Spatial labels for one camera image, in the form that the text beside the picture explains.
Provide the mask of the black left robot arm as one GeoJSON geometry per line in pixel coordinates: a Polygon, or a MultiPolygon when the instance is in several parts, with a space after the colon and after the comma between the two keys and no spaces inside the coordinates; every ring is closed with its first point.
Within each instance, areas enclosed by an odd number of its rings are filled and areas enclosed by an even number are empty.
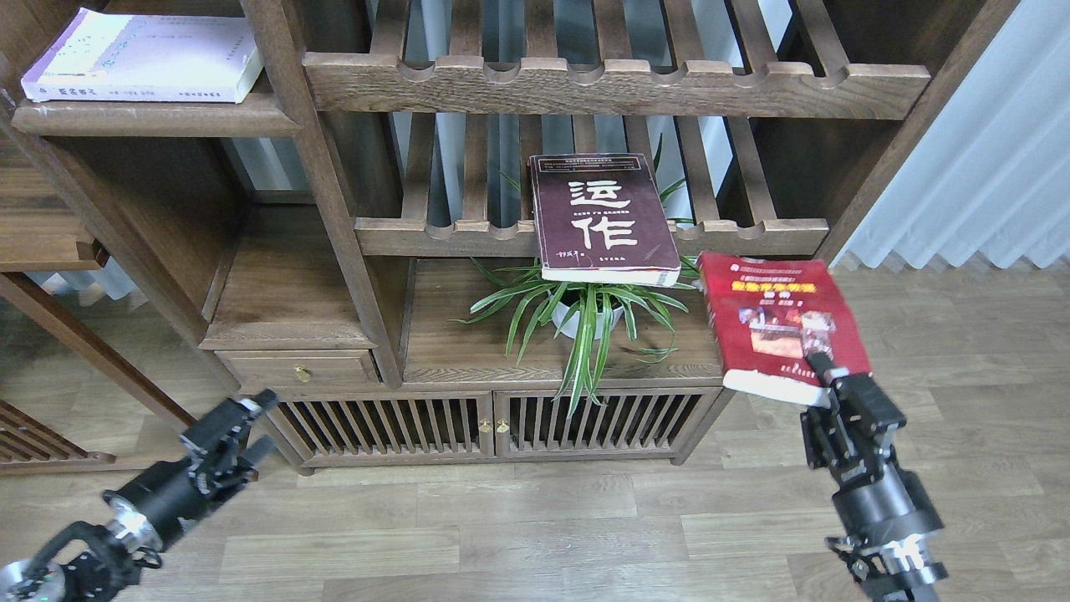
{"type": "Polygon", "coordinates": [[[272,390],[223,400],[181,435],[186,457],[103,492],[109,523],[70,523],[31,558],[5,565],[4,601],[111,601],[142,570],[159,569],[160,553],[233,499],[275,449],[268,436],[242,445],[279,401],[272,390]]]}

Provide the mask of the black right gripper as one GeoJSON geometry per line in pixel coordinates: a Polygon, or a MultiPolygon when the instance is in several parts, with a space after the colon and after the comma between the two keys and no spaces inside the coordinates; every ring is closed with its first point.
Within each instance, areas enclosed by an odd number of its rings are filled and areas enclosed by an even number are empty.
{"type": "Polygon", "coordinates": [[[895,432],[905,415],[866,373],[849,375],[834,362],[834,344],[849,340],[849,321],[834,314],[802,314],[802,358],[807,385],[827,386],[829,407],[802,412],[808,465],[826,468],[838,489],[834,509],[846,541],[877,549],[944,527],[916,473],[899,467],[895,432]]]}

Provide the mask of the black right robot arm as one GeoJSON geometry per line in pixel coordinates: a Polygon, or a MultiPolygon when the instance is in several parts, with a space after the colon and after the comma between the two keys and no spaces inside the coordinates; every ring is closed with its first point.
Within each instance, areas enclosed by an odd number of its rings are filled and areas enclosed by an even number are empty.
{"type": "Polygon", "coordinates": [[[827,407],[800,416],[802,442],[808,465],[832,473],[834,509],[845,530],[827,538],[827,547],[873,601],[935,601],[934,584],[948,573],[926,539],[943,522],[916,473],[899,467],[893,439],[905,415],[871,375],[834,362],[832,331],[828,314],[802,319],[802,353],[827,390],[827,407]]]}

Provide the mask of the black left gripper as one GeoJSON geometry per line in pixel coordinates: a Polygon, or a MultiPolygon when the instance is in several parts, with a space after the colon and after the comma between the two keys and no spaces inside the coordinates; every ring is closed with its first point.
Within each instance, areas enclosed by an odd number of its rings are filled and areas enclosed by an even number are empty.
{"type": "Polygon", "coordinates": [[[276,451],[271,436],[259,437],[244,452],[240,446],[253,422],[278,405],[278,393],[271,389],[221,401],[181,435],[187,457],[156,462],[117,491],[104,491],[114,512],[108,531],[129,553],[167,551],[248,484],[257,466],[276,451]]]}

